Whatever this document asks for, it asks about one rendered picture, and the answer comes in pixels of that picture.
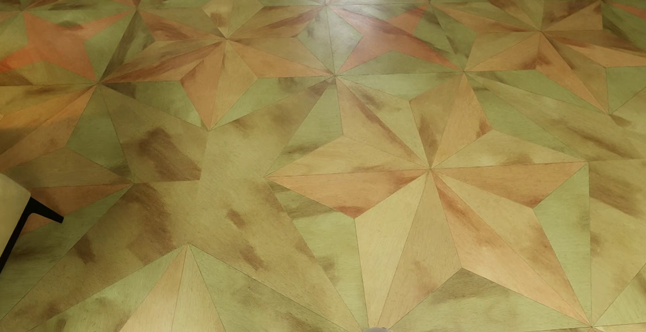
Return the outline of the cream chair with black legs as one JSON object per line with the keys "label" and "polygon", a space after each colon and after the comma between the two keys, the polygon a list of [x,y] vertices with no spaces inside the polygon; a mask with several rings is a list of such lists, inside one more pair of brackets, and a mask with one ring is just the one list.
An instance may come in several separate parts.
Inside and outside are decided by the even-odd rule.
{"label": "cream chair with black legs", "polygon": [[0,273],[31,214],[62,223],[64,217],[31,196],[29,190],[0,173]]}

